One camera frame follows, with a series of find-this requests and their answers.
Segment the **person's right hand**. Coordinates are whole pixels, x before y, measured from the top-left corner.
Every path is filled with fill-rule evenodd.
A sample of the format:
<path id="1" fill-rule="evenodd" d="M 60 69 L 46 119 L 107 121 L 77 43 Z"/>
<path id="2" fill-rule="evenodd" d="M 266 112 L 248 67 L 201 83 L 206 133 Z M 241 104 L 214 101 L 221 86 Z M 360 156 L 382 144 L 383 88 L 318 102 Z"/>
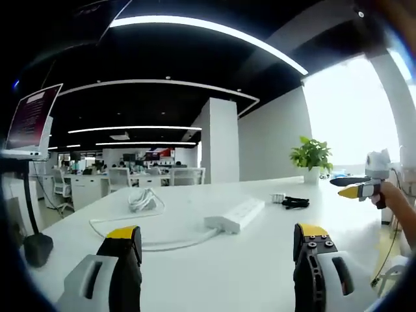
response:
<path id="1" fill-rule="evenodd" d="M 386 206 L 395 211 L 401 201 L 401 191 L 388 181 L 382 182 L 380 186 L 380 194 L 384 195 Z"/>

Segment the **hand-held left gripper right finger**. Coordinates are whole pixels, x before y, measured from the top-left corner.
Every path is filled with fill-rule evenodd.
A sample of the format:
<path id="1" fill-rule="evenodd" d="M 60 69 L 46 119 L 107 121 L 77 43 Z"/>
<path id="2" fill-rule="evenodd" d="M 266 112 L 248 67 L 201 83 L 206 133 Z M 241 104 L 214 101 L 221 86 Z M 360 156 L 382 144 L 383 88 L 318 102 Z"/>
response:
<path id="1" fill-rule="evenodd" d="M 295 311 L 333 311 L 354 290 L 353 275 L 328 232 L 297 223 L 293 236 Z"/>

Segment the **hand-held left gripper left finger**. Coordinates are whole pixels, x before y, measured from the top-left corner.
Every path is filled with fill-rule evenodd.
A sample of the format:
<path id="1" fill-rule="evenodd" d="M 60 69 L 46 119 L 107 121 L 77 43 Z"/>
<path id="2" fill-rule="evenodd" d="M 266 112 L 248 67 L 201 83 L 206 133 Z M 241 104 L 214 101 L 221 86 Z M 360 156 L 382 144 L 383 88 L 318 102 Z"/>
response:
<path id="1" fill-rule="evenodd" d="M 138 226 L 111 231 L 64 279 L 58 311 L 140 311 L 142 235 Z"/>

